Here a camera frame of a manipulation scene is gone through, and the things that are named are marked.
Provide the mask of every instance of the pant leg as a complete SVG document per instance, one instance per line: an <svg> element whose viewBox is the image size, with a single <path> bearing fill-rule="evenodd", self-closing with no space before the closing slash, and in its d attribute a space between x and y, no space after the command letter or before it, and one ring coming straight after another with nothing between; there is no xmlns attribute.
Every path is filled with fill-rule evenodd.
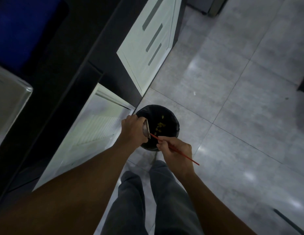
<svg viewBox="0 0 304 235"><path fill-rule="evenodd" d="M121 182L118 197L108 212L101 235L148 235L145 229L145 201L140 177L126 171Z"/></svg>
<svg viewBox="0 0 304 235"><path fill-rule="evenodd" d="M187 192L176 182L166 163L157 160L149 171L156 202L155 235L203 235Z"/></svg>

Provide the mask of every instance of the red stick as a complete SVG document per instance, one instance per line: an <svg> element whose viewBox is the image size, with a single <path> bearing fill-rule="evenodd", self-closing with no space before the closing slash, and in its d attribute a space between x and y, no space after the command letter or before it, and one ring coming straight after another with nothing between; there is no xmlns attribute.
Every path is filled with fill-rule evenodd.
<svg viewBox="0 0 304 235"><path fill-rule="evenodd" d="M159 138L156 137L155 135L153 135L153 134L151 134L151 133L150 133L150 135L151 135L152 137L156 138L157 140L162 141L161 139L159 139ZM179 150L178 150L177 148L175 148L173 145L168 144L168 147L169 147L171 150L175 151L176 153L179 153L179 154L183 155L185 158L188 158L189 160L193 161L195 164L197 164L198 166L200 166L199 163L197 163L197 162L195 162L194 160L192 160L190 157L188 157L187 155L185 155L183 152L179 151Z"/></svg>

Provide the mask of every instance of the blue object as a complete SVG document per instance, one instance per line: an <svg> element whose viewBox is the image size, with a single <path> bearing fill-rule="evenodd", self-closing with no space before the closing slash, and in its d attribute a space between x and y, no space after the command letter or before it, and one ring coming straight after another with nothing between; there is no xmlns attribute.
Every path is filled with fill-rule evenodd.
<svg viewBox="0 0 304 235"><path fill-rule="evenodd" d="M20 72L60 0L0 1L0 64Z"/></svg>

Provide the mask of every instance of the bucket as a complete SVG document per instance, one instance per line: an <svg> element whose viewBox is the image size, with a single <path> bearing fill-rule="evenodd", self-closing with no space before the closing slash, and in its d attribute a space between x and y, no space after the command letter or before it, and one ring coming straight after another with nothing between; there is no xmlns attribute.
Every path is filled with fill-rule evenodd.
<svg viewBox="0 0 304 235"><path fill-rule="evenodd" d="M178 137L179 122L173 112L164 106L148 105L139 110L136 115L148 120L150 133L155 136ZM151 137L141 147L146 150L158 152L157 139Z"/></svg>

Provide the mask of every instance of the person's right arm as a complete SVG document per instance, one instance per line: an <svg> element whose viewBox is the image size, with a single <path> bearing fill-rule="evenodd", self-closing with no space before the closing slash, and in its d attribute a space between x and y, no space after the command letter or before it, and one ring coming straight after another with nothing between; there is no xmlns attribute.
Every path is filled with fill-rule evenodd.
<svg viewBox="0 0 304 235"><path fill-rule="evenodd" d="M159 136L158 149L162 151L169 169L185 187L205 234L255 233L228 209L201 181L193 169L192 161L171 151L168 143L192 158L191 145L172 137Z"/></svg>

